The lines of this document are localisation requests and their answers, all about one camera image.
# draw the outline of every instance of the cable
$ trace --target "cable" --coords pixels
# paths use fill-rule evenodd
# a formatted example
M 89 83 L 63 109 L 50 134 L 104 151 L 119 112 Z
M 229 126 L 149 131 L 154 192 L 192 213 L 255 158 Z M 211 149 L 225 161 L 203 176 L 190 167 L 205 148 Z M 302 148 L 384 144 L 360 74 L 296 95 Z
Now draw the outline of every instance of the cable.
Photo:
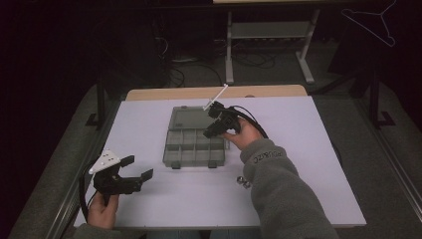
M 203 67 L 203 68 L 207 68 L 207 69 L 211 70 L 213 73 L 215 73 L 215 75 L 217 76 L 218 81 L 220 83 L 220 86 L 223 86 L 223 80 L 221 79 L 220 74 L 218 74 L 218 72 L 210 66 L 195 64 L 195 65 L 182 65 L 182 66 L 179 66 L 178 68 L 182 68 L 182 67 Z
M 260 69 L 272 69 L 276 66 L 276 61 L 275 59 L 277 58 L 277 55 L 275 56 L 270 56 L 269 59 L 267 59 L 264 55 L 261 54 L 254 54 L 255 56 L 261 57 L 262 58 L 262 62 L 256 63 L 250 59 L 248 59 L 248 57 L 242 58 L 242 60 L 240 60 L 240 58 L 237 55 L 232 55 L 232 58 L 240 65 L 245 66 L 245 67 L 255 67 L 255 68 L 260 68 Z M 264 65 L 271 63 L 270 66 L 268 67 L 263 67 Z
M 79 180 L 79 193 L 80 193 L 80 205 L 82 213 L 84 214 L 85 220 L 88 221 L 88 206 L 85 200 L 86 188 L 85 188 L 85 176 L 88 170 L 96 163 L 96 159 L 92 160 L 88 165 L 84 168 L 84 172 L 82 173 L 80 180 Z
M 242 109 L 243 111 L 247 112 L 252 117 L 252 119 L 254 119 L 255 122 L 257 122 L 257 120 L 254 118 L 254 116 L 252 116 L 252 114 L 248 110 L 246 110 L 245 108 L 239 107 L 239 106 L 232 106 L 232 107 Z
M 176 59 L 171 60 L 171 62 L 173 63 L 192 63 L 192 62 L 197 62 L 197 61 L 199 61 L 199 59 L 195 57 L 185 58 L 185 59 L 180 59 L 180 60 L 176 60 Z
M 166 52 L 167 52 L 167 50 L 168 50 L 168 42 L 167 42 L 167 40 L 165 40 L 165 38 L 162 38 L 162 37 L 155 37 L 155 40 L 160 40 L 160 41 L 162 41 L 162 42 L 164 42 L 164 43 L 165 43 L 164 50 L 162 51 L 162 53 L 161 53 L 161 54 L 158 54 L 158 57 L 159 57 L 159 58 L 164 59 L 164 55 L 165 55 L 165 53 L 166 53 Z
M 87 206 L 90 206 L 90 205 L 91 205 L 91 202 L 93 201 L 93 199 L 94 199 L 94 197 L 96 196 L 97 192 L 98 192 L 98 191 L 96 190 L 96 192 L 93 194 L 93 196 L 91 196 L 90 200 L 88 201 Z
M 175 77 L 171 71 L 178 72 L 181 75 L 181 78 Z M 170 85 L 171 85 L 171 83 L 174 83 L 174 85 L 176 85 L 176 88 L 180 88 L 180 87 L 184 86 L 184 81 L 185 81 L 185 76 L 184 76 L 183 72 L 181 72 L 180 70 L 177 70 L 175 68 L 170 69 Z
M 258 122 L 257 121 L 255 121 L 255 120 L 253 120 L 253 119 L 251 119 L 250 117 L 248 117 L 247 115 L 245 115 L 245 114 L 243 114 L 243 113 L 241 113 L 241 112 L 239 112 L 239 111 L 236 111 L 236 110 L 234 110 L 233 108 L 228 108 L 228 109 L 218 109 L 217 111 L 219 111 L 219 112 L 227 112 L 227 113 L 232 113 L 232 114 L 236 114 L 236 115 L 238 115 L 239 117 L 241 117 L 241 118 L 243 118 L 243 119 L 245 119 L 245 120 L 247 120 L 252 126 L 254 126 L 260 133 L 261 133 L 261 135 L 263 136 L 263 138 L 268 138 L 268 136 L 267 136 L 267 133 L 264 131 L 264 129 L 258 124 Z

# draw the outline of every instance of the wire hanger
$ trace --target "wire hanger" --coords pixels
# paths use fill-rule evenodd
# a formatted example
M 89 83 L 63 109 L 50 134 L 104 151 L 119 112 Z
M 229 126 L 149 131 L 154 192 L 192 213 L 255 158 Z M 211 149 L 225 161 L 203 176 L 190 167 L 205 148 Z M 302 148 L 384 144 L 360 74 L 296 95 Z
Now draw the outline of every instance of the wire hanger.
M 395 40 L 394 40 L 393 37 L 391 37 L 390 31 L 388 30 L 387 24 L 385 23 L 384 13 L 387 12 L 388 9 L 390 9 L 394 4 L 396 4 L 396 2 L 397 2 L 397 0 L 394 0 L 394 2 L 392 4 L 390 4 L 384 11 L 382 11 L 380 13 L 359 12 L 359 11 L 352 11 L 350 9 L 343 9 L 341 11 L 341 14 L 343 16 L 345 16 L 346 18 L 348 18 L 349 20 L 351 20 L 352 22 L 354 22 L 354 23 L 358 24 L 359 26 L 361 26 L 362 28 L 364 28 L 366 31 L 370 32 L 372 35 L 377 37 L 379 40 L 381 40 L 382 42 L 387 44 L 389 47 L 393 47 L 395 45 Z M 376 33 L 374 33 L 372 30 L 367 28 L 365 25 L 363 25 L 362 23 L 359 23 L 357 20 L 353 19 L 353 17 L 355 17 L 355 15 L 359 15 L 359 14 L 360 15 L 380 17 L 380 20 L 382 21 L 382 25 L 384 26 L 384 29 L 387 32 L 387 39 L 383 39 L 382 37 L 380 37 Z

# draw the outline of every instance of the metal frame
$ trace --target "metal frame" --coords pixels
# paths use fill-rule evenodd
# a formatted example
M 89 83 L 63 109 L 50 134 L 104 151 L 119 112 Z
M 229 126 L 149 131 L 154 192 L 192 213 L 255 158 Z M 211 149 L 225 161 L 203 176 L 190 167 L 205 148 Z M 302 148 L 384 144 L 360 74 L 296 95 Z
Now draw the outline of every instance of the metal frame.
M 96 158 L 99 155 L 99 152 L 103 150 L 119 106 L 120 102 L 115 101 L 111 102 L 110 106 L 107 107 L 108 114 L 106 114 L 103 127 L 101 130 L 98 130 L 99 133 L 93 139 L 90 150 L 85 155 L 85 164 L 89 163 L 93 158 Z M 74 212 L 79 209 L 78 179 L 79 175 L 81 175 L 84 171 L 85 164 L 80 165 L 78 171 L 76 172 L 77 176 L 74 178 L 71 187 L 60 204 L 56 218 L 54 219 L 45 238 L 60 238 L 63 232 L 67 229 L 66 227 L 68 223 L 74 219 Z
M 305 38 L 304 46 L 302 47 L 301 51 L 296 52 L 296 56 L 298 58 L 299 65 L 301 66 L 302 72 L 304 74 L 305 80 L 308 84 L 313 84 L 315 82 L 314 77 L 311 73 L 310 67 L 308 66 L 306 56 L 308 49 L 311 44 L 311 40 L 314 35 L 314 30 L 317 25 L 317 18 L 319 16 L 319 9 L 315 9 L 313 12 L 313 16 L 309 22 L 280 22 L 278 23 L 280 27 L 284 27 L 286 29 L 285 33 L 271 33 L 270 31 L 274 31 L 274 23 L 260 23 L 262 28 L 265 28 L 266 26 L 269 27 L 269 35 L 264 36 L 261 34 L 243 34 L 242 36 L 237 36 L 236 33 L 234 33 L 234 23 L 232 22 L 232 12 L 228 12 L 228 21 L 227 21 L 227 55 L 226 55 L 226 83 L 228 85 L 234 84 L 234 77 L 233 77 L 233 63 L 232 63 L 232 39 L 246 39 L 246 38 Z M 308 25 L 307 29 L 304 33 L 291 31 L 291 29 L 298 28 L 299 25 Z
M 407 174 L 403 165 L 400 163 L 397 155 L 394 153 L 394 150 L 389 145 L 387 139 L 382 134 L 382 131 L 373 124 L 373 120 L 366 117 L 366 107 L 363 101 L 357 101 L 356 106 L 359 109 L 360 113 L 365 119 L 367 128 L 370 129 L 374 137 L 376 138 L 378 144 L 381 146 L 382 150 L 387 157 L 387 160 L 391 166 L 391 169 L 394 173 L 394 176 L 397 179 L 401 189 L 403 190 L 406 198 L 408 199 L 410 205 L 412 206 L 416 216 L 419 218 L 419 221 L 422 222 L 422 196 L 416 186 L 413 184 L 412 179 Z
M 97 113 L 91 114 L 87 120 L 87 126 L 96 126 L 97 130 L 100 130 L 106 120 L 106 95 L 105 88 L 103 86 L 103 79 L 98 78 L 97 80 Z
M 136 11 L 136 12 L 173 12 L 173 11 L 232 11 L 232 10 L 254 10 L 257 9 L 274 9 L 274 8 L 290 8 L 297 10 L 301 8 L 320 8 L 324 6 L 342 6 L 350 4 L 370 3 L 375 0 L 293 0 L 280 2 L 250 2 L 250 3 L 180 3 L 173 1 L 172 3 L 139 3 L 138 5 L 121 5 L 121 6 L 80 6 L 83 12 L 122 12 L 122 11 Z

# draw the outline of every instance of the finger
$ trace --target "finger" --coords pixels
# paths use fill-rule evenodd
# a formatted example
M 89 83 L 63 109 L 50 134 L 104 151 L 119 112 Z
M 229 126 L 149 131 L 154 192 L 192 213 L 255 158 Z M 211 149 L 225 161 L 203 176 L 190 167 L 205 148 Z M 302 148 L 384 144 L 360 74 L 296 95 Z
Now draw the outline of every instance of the finger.
M 230 133 L 230 132 L 223 132 L 221 135 L 229 141 L 233 140 L 234 137 L 236 137 L 235 134 Z
M 243 118 L 239 118 L 238 122 L 239 122 L 240 128 L 244 128 L 246 125 L 250 124 L 247 120 Z
M 116 213 L 118 208 L 118 197 L 119 195 L 111 195 L 105 210 Z
M 94 195 L 93 202 L 91 203 L 90 208 L 93 207 L 93 206 L 94 207 L 97 207 L 97 206 L 104 207 L 105 206 L 105 199 L 104 199 L 104 197 L 101 193 L 96 192 L 96 194 Z

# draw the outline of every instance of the person's arm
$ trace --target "person's arm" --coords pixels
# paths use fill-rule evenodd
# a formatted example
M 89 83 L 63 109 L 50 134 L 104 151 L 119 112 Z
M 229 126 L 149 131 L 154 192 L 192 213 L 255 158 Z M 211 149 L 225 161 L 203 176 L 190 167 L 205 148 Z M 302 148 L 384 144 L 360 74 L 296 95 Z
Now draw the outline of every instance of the person's arm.
M 244 176 L 252 183 L 252 202 L 260 217 L 263 238 L 338 238 L 309 186 L 285 150 L 244 119 L 239 134 L 224 133 L 241 152 Z
M 118 195 L 112 195 L 109 198 L 108 205 L 105 206 L 103 196 L 97 192 L 90 205 L 88 223 L 81 225 L 75 232 L 73 238 L 121 238 L 121 233 L 119 231 L 112 230 L 117 208 Z

